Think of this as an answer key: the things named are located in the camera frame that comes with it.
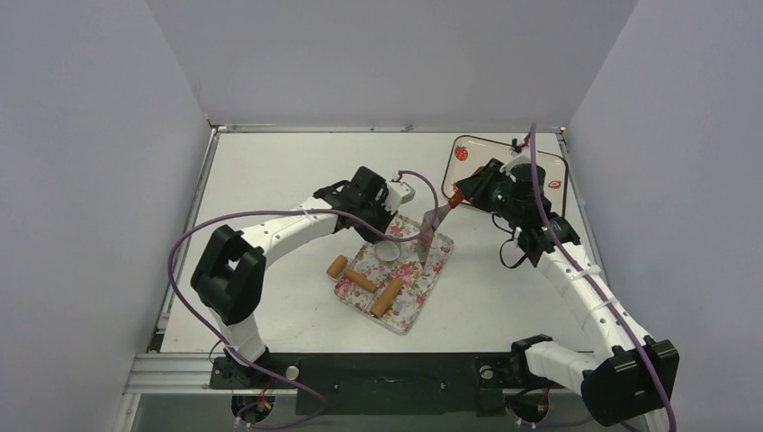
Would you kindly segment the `metal spatula wooden handle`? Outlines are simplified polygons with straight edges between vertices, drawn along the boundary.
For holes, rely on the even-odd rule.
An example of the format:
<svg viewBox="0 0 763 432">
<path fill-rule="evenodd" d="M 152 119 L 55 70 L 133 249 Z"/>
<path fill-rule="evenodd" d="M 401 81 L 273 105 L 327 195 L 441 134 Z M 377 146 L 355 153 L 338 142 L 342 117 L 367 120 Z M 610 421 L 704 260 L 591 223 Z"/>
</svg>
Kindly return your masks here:
<svg viewBox="0 0 763 432">
<path fill-rule="evenodd" d="M 420 223 L 421 236 L 415 241 L 415 252 L 419 263 L 424 266 L 430 255 L 432 245 L 434 243 L 436 230 L 439 225 L 447 217 L 448 213 L 460 205 L 463 200 L 462 192 L 459 188 L 455 189 L 453 196 L 450 197 L 447 202 L 441 206 L 438 206 L 432 211 L 427 211 Z"/>
</svg>

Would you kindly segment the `floral pattern tray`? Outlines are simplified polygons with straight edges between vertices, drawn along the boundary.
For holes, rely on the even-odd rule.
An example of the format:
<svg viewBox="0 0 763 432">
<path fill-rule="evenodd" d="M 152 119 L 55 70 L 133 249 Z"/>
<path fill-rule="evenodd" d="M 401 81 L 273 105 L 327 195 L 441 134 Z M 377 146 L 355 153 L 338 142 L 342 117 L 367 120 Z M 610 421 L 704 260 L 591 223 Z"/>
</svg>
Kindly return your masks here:
<svg viewBox="0 0 763 432">
<path fill-rule="evenodd" d="M 452 238 L 435 234 L 427 258 L 421 260 L 418 242 L 393 242 L 391 261 L 380 259 L 373 244 L 366 242 L 346 259 L 346 268 L 377 287 L 370 292 L 342 272 L 334 279 L 338 300 L 398 334 L 409 332 L 435 289 L 454 251 Z"/>
</svg>

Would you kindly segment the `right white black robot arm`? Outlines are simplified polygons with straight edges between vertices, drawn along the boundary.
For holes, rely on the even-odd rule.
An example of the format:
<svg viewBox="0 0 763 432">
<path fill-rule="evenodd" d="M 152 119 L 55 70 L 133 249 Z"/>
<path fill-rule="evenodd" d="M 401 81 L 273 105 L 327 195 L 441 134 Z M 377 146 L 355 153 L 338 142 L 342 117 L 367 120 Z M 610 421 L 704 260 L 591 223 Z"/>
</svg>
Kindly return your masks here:
<svg viewBox="0 0 763 432">
<path fill-rule="evenodd" d="M 578 394 L 592 419 L 610 427 L 666 411 L 679 354 L 638 324 L 606 286 L 572 225 L 545 196 L 545 171 L 491 159 L 455 188 L 471 206 L 507 222 L 530 264 L 554 287 L 588 338 L 581 354 L 540 334 L 514 342 L 507 360 L 517 383 L 544 380 Z"/>
</svg>

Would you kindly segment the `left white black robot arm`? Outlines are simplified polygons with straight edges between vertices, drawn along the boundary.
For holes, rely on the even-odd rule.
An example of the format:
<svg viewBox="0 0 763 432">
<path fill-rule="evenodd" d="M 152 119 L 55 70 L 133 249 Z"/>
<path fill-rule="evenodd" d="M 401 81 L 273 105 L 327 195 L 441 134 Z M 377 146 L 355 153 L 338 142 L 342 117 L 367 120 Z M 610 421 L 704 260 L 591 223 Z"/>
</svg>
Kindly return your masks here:
<svg viewBox="0 0 763 432">
<path fill-rule="evenodd" d="M 246 229 L 222 225 L 212 232 L 190 285 L 216 320 L 239 381 L 256 387 L 268 375 L 262 357 L 267 347 L 255 317 L 267 267 L 340 230 L 353 229 L 365 241 L 377 242 L 414 194 L 411 186 L 361 166 L 351 179 L 318 189 L 292 211 L 277 211 Z"/>
</svg>

